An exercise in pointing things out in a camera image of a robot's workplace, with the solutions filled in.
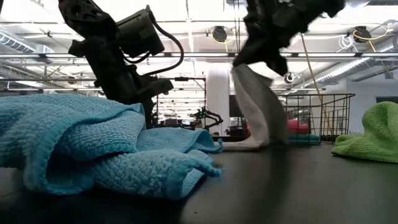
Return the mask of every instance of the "wire basket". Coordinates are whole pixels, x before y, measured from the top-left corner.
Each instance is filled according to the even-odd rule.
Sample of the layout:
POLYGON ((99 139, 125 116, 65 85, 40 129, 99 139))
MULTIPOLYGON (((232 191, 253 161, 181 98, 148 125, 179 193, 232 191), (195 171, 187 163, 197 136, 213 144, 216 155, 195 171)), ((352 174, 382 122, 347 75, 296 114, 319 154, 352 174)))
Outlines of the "wire basket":
POLYGON ((349 130, 349 106, 355 94, 279 95, 291 144, 334 143, 349 130))

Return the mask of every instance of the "table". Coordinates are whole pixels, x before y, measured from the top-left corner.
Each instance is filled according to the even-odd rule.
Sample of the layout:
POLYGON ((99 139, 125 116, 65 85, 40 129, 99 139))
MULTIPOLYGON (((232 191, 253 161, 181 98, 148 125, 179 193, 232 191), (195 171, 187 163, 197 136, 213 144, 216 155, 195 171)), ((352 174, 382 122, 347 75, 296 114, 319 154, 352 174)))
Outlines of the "table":
POLYGON ((345 159, 331 146, 274 146, 215 155, 220 179, 202 179, 181 202, 92 190, 54 197, 0 169, 0 223, 395 223, 398 165, 345 159))

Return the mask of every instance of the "yellow cable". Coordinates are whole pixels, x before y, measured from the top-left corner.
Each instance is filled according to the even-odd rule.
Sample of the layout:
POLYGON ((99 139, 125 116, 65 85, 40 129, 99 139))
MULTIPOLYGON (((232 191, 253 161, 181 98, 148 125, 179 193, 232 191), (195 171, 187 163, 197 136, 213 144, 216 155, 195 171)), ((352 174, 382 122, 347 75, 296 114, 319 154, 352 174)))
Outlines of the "yellow cable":
MULTIPOLYGON (((376 48, 374 48, 373 43, 371 41, 369 41, 369 44, 371 45, 371 48, 373 49, 374 53, 376 53, 376 48)), ((394 75, 388 70, 386 64, 384 64, 383 61, 380 61, 380 62, 382 63, 382 65, 383 65, 384 69, 386 70, 386 72, 391 76, 391 78, 393 78, 396 82, 398 82, 398 80, 396 80, 394 78, 394 75)))
MULTIPOLYGON (((312 76, 312 80, 313 80, 313 84, 315 85, 315 88, 317 89, 319 101, 320 101, 321 104, 322 104, 322 102, 323 102, 323 100, 322 100, 323 97, 321 96, 321 92, 319 91, 319 87, 318 87, 317 80, 315 79, 315 75, 313 74, 313 71, 312 71, 312 66, 311 66, 311 63, 310 63, 310 58, 308 57, 307 45, 305 44, 305 40, 304 40, 304 35, 303 35, 303 34, 301 34, 301 40, 302 40, 302 42, 303 42, 305 57, 307 58, 308 69, 310 70, 310 73, 311 73, 311 76, 312 76)), ((326 120, 328 121, 328 131, 330 131, 331 125, 330 125, 329 117, 328 117, 328 115, 327 115, 327 113, 326 113, 326 108, 324 108, 323 105, 321 105, 321 107, 322 107, 322 110, 323 110, 323 114, 325 115, 325 118, 326 118, 326 120)))
POLYGON ((229 44, 229 43, 232 42, 232 40, 234 40, 234 39, 236 38, 236 32, 234 31, 234 35, 233 35, 235 38, 232 38, 232 39, 229 40, 228 42, 227 42, 227 41, 219 42, 219 41, 217 41, 216 39, 214 39, 214 37, 213 37, 213 30, 210 31, 210 36, 211 36, 211 38, 212 38, 216 43, 218 43, 218 44, 229 44))
POLYGON ((357 37, 357 38, 359 38, 359 39, 361 39, 361 40, 377 40, 377 39, 380 39, 380 38, 382 38, 382 37, 385 37, 385 36, 389 33, 389 31, 388 31, 389 27, 390 27, 390 26, 387 26, 386 32, 385 32, 383 35, 379 36, 379 37, 374 37, 374 38, 364 38, 364 37, 360 37, 360 36, 358 36, 358 35, 355 34, 355 33, 357 33, 357 31, 354 31, 354 32, 353 32, 353 35, 354 35, 354 37, 357 37))

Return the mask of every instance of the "pillar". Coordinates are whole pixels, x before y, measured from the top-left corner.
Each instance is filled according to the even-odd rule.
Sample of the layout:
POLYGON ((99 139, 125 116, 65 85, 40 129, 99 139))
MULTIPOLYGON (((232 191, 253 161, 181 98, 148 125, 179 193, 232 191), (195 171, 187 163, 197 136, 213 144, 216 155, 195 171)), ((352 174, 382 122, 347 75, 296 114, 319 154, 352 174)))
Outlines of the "pillar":
MULTIPOLYGON (((229 76, 231 65, 228 63, 211 63, 206 75, 206 105, 207 108, 219 114, 224 120, 222 124, 210 128, 210 133, 218 132, 225 136, 229 129, 229 76)), ((212 124, 212 119, 206 119, 206 124, 212 124)))

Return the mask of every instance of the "green towel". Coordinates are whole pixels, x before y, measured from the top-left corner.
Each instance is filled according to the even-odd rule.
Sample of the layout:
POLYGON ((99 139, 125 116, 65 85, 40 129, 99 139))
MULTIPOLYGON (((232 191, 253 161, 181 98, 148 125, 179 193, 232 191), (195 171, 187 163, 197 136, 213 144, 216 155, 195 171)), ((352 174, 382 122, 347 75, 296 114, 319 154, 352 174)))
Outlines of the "green towel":
POLYGON ((365 112, 365 133, 339 136, 331 153, 398 163, 398 104, 382 102, 365 112))

